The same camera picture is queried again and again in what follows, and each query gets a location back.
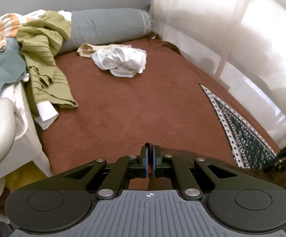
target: green knit sweater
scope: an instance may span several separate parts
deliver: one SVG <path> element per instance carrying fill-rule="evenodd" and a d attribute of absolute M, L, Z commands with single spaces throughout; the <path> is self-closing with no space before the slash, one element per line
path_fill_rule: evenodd
<path fill-rule="evenodd" d="M 60 107 L 74 108 L 74 100 L 66 76 L 57 67 L 54 56 L 63 40 L 71 36 L 71 22 L 56 11 L 47 11 L 38 20 L 19 27 L 16 39 L 22 44 L 30 74 L 31 85 L 27 86 L 30 108 L 38 115 L 35 104 L 50 101 Z"/>

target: patterned rug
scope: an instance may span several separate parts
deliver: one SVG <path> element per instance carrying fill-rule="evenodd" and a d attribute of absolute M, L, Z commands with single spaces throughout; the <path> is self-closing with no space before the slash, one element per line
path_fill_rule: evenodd
<path fill-rule="evenodd" d="M 240 114 L 208 88 L 200 86 L 221 122 L 239 167 L 261 169 L 265 163 L 276 157 L 270 145 Z"/>

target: teal cloth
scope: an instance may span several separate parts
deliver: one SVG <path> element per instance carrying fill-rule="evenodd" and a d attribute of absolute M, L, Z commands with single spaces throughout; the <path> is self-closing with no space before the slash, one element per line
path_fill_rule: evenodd
<path fill-rule="evenodd" d="M 132 8 L 72 11 L 71 38 L 59 53 L 77 50 L 81 44 L 103 45 L 134 40 L 151 29 L 150 15 Z"/>
<path fill-rule="evenodd" d="M 6 38 L 6 46 L 0 52 L 0 92 L 6 84 L 20 81 L 26 74 L 26 63 L 20 55 L 15 38 Z"/>

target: orange striped towel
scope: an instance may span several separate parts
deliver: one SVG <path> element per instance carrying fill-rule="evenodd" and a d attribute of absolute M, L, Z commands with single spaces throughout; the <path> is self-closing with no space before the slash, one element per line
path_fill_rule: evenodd
<path fill-rule="evenodd" d="M 16 37 L 19 26 L 31 20 L 38 19 L 38 16 L 26 17 L 17 13 L 8 13 L 0 17 L 0 51 L 6 45 L 5 37 Z"/>

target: white cloth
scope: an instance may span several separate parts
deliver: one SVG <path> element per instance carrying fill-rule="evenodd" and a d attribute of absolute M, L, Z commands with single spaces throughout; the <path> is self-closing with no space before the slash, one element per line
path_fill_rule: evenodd
<path fill-rule="evenodd" d="M 59 116 L 53 105 L 49 101 L 37 104 L 39 117 L 35 118 L 35 122 L 43 129 L 47 129 L 54 120 Z"/>
<path fill-rule="evenodd" d="M 72 21 L 72 13 L 69 11 L 58 11 L 59 14 L 61 14 L 66 20 Z"/>
<path fill-rule="evenodd" d="M 23 78 L 23 82 L 28 82 L 29 79 L 30 79 L 30 75 L 29 75 L 29 73 L 26 73 L 26 75 Z"/>
<path fill-rule="evenodd" d="M 95 64 L 102 70 L 110 70 L 118 77 L 133 77 L 145 69 L 147 54 L 131 45 L 100 49 L 92 55 Z"/>

